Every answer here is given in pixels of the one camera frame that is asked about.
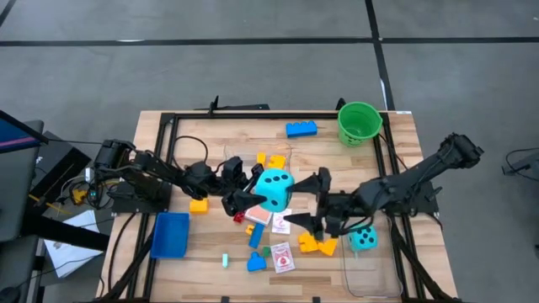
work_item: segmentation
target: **blue dice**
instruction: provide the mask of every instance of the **blue dice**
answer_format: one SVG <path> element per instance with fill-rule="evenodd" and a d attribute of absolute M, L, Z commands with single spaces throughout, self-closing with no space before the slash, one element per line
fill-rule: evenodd
<path fill-rule="evenodd" d="M 286 190 L 294 184 L 294 178 L 285 170 L 270 168 L 266 169 L 254 187 L 254 193 L 266 197 L 266 201 L 260 206 L 272 212 L 281 212 L 288 207 L 291 192 Z"/>
<path fill-rule="evenodd" d="M 350 248 L 353 252 L 374 248 L 378 245 L 378 236 L 373 226 L 349 233 L 348 240 L 350 241 Z"/>

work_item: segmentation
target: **gray floor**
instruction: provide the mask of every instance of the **gray floor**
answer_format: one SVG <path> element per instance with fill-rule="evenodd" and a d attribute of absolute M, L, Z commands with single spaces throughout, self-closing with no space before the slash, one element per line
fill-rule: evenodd
<path fill-rule="evenodd" d="M 3 6 L 8 0 L 0 0 Z M 382 37 L 538 36 L 532 0 L 376 0 Z M 363 1 L 18 0 L 0 40 L 369 36 Z M 539 289 L 539 189 L 508 178 L 510 150 L 539 144 L 538 44 L 384 45 L 397 109 L 412 110 L 424 153 L 452 131 L 486 152 L 436 179 L 461 298 L 532 302 Z M 0 47 L 0 106 L 65 139 L 131 139 L 142 109 L 268 103 L 331 109 L 339 97 L 384 109 L 372 45 Z M 94 146 L 81 146 L 91 157 Z M 108 232 L 109 226 L 101 226 Z M 46 302 L 93 298 L 102 260 Z"/>

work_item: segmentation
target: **green bucket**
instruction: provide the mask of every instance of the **green bucket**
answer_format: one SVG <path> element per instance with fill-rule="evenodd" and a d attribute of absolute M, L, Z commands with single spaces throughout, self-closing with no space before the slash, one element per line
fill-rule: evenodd
<path fill-rule="evenodd" d="M 382 117 L 378 111 L 362 102 L 346 104 L 339 111 L 339 139 L 346 146 L 359 146 L 378 135 Z"/>

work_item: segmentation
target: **wooden tabletop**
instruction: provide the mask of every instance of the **wooden tabletop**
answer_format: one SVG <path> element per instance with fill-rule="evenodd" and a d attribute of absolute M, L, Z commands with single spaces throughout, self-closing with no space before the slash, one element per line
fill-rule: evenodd
<path fill-rule="evenodd" d="M 134 140 L 137 149 L 153 150 L 161 113 L 161 111 L 141 112 Z M 411 114 L 397 112 L 388 114 L 397 153 L 407 166 L 413 166 L 423 159 L 414 118 Z M 181 120 L 178 136 L 196 136 L 203 140 L 209 147 L 208 164 L 213 167 L 231 154 L 246 157 L 244 171 L 250 169 L 252 163 L 249 159 L 256 151 L 265 152 L 275 146 L 280 148 L 285 146 L 291 152 L 289 169 L 296 181 L 316 172 L 318 167 L 327 167 L 333 178 L 332 192 L 339 190 L 349 192 L 357 188 L 359 183 L 378 177 L 371 141 L 356 148 L 343 146 L 337 136 L 336 120 L 315 120 L 318 125 L 316 136 L 289 140 L 286 139 L 285 131 L 287 122 L 293 121 Z M 391 172 L 387 148 L 383 143 L 382 150 L 387 171 Z M 203 158 L 204 148 L 197 141 L 181 140 L 175 148 L 174 156 L 180 165 L 191 164 Z M 188 212 L 189 201 L 190 198 L 179 188 L 173 187 L 169 210 Z M 400 301 L 398 295 L 401 285 L 395 274 L 388 235 L 389 225 L 384 215 L 379 214 L 375 220 L 379 236 L 378 247 L 361 252 L 357 258 L 348 249 L 346 241 L 339 242 L 332 257 L 324 256 L 320 252 L 301 253 L 297 236 L 304 230 L 299 226 L 292 226 L 290 235 L 274 234 L 271 233 L 269 224 L 264 230 L 259 251 L 263 246 L 289 242 L 296 269 L 276 274 L 271 258 L 267 258 L 268 268 L 265 271 L 249 273 L 246 263 L 253 251 L 248 246 L 249 236 L 245 233 L 249 222 L 245 221 L 242 225 L 232 222 L 232 218 L 222 209 L 220 197 L 210 197 L 210 206 L 208 214 L 191 216 L 185 258 L 157 261 L 151 301 L 220 301 L 224 295 L 229 296 L 232 302 L 312 301 L 313 296 L 320 296 L 322 302 L 372 301 L 372 298 L 358 299 L 352 294 L 387 295 L 396 298 L 382 301 Z M 310 194 L 294 194 L 289 208 L 293 213 L 314 211 L 315 197 Z M 115 219 L 102 273 L 105 281 L 109 274 L 111 249 L 128 216 L 119 215 Z M 124 273 L 133 259 L 140 218 L 141 215 L 136 215 L 120 239 L 112 273 L 113 283 Z M 153 220 L 152 215 L 149 226 L 153 225 Z M 456 296 L 440 228 L 430 218 L 421 215 L 412 219 L 412 226 L 420 261 L 446 293 Z M 221 265 L 223 253 L 228 253 L 228 268 Z M 411 285 L 410 295 L 414 295 L 414 284 L 410 279 L 411 272 L 407 262 L 405 267 L 408 285 Z M 136 296 L 142 294 L 146 269 L 147 260 L 139 271 Z"/>

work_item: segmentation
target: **blue tray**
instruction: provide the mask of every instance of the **blue tray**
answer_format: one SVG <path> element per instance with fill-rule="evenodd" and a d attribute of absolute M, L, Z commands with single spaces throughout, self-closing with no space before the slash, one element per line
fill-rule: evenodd
<path fill-rule="evenodd" d="M 188 213 L 159 213 L 150 255 L 152 258 L 183 258 L 188 237 Z"/>

